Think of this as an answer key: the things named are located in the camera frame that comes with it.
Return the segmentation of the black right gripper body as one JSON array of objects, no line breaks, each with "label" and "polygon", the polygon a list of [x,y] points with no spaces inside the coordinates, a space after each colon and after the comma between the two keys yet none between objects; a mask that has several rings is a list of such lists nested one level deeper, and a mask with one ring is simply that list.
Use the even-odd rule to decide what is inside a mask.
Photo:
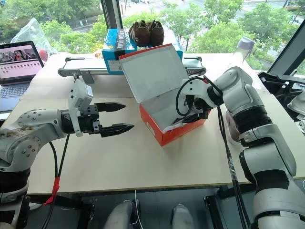
[{"label": "black right gripper body", "polygon": [[188,107],[188,113],[197,111],[200,119],[208,119],[209,111],[211,110],[210,105],[201,98],[197,98],[194,95],[187,95],[185,99],[185,105]]}]

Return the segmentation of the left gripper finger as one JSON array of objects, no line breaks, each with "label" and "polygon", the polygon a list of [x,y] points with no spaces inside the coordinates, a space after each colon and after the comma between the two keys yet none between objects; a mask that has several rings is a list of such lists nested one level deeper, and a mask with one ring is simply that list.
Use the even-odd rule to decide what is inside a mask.
[{"label": "left gripper finger", "polygon": [[102,127],[102,125],[99,125],[99,133],[101,134],[101,137],[109,137],[125,133],[131,130],[133,127],[134,125],[126,123],[113,124],[108,127]]},{"label": "left gripper finger", "polygon": [[121,103],[106,102],[106,103],[95,103],[94,107],[97,112],[116,112],[121,109],[124,109],[126,106]]}]

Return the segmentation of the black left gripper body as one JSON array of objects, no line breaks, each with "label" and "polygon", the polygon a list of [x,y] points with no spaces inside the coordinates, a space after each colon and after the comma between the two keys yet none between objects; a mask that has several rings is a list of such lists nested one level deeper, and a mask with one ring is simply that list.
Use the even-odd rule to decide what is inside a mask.
[{"label": "black left gripper body", "polygon": [[80,111],[78,122],[82,133],[100,134],[99,110],[96,105],[89,105]]}]

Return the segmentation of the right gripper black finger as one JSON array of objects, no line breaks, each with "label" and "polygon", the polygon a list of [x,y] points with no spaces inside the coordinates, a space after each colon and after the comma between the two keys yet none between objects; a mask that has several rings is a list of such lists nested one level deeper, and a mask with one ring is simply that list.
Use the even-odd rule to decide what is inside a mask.
[{"label": "right gripper black finger", "polygon": [[199,113],[195,113],[195,114],[186,116],[186,117],[182,120],[182,122],[196,122],[196,121],[201,120],[201,119],[202,119],[202,115],[199,114]]}]

